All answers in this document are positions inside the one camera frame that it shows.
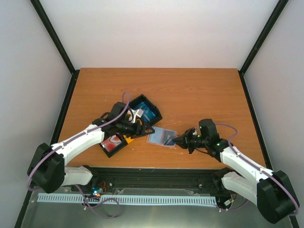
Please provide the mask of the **black vip credit card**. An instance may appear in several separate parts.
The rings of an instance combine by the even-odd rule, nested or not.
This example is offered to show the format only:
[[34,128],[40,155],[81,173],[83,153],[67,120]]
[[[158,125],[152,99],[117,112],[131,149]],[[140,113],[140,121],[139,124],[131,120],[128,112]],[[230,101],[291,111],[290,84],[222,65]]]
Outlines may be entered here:
[[163,134],[163,145],[164,143],[169,140],[169,139],[174,139],[176,137],[177,133],[176,131],[173,130],[164,130],[164,134]]

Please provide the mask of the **blue credit card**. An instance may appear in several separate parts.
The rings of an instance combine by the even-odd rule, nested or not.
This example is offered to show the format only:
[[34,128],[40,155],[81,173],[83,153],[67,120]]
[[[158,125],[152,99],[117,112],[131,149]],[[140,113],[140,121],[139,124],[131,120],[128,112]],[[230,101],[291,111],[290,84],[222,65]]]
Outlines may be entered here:
[[174,146],[175,143],[176,142],[173,139],[169,139],[164,143],[164,146]]

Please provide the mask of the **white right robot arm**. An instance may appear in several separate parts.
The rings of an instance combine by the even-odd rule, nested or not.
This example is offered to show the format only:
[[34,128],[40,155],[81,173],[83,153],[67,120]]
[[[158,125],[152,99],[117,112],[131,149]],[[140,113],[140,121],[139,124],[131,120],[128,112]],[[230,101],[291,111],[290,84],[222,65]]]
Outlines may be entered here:
[[217,124],[212,119],[202,119],[197,129],[189,128],[173,142],[189,153],[203,148],[206,154],[226,165],[213,175],[215,191],[229,190],[244,197],[272,224],[286,216],[296,216],[300,203],[287,174],[253,161],[232,144],[232,138],[221,138]]

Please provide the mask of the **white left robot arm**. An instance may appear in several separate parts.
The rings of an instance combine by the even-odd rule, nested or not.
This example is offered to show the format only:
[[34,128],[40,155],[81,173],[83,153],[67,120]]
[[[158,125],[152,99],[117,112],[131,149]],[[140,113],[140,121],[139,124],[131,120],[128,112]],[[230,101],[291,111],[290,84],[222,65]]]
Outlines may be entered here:
[[155,130],[142,119],[142,115],[142,109],[134,110],[128,104],[117,102],[110,112],[92,121],[81,132],[53,145],[40,144],[28,168],[28,190],[41,188],[45,193],[53,193],[66,185],[82,185],[88,191],[96,190],[99,179],[88,168],[67,167],[67,164],[113,135],[134,139],[153,134]]

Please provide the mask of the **pink card holder wallet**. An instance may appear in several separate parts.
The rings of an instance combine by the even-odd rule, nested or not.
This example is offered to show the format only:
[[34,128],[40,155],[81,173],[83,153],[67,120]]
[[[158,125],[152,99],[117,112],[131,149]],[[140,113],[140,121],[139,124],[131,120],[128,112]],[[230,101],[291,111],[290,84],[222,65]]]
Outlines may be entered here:
[[163,145],[163,134],[164,134],[164,128],[160,128],[160,127],[153,127],[154,129],[154,133],[153,134],[149,134],[148,138],[147,138],[147,143],[150,144],[154,144],[154,145],[158,145],[158,146],[164,146]]

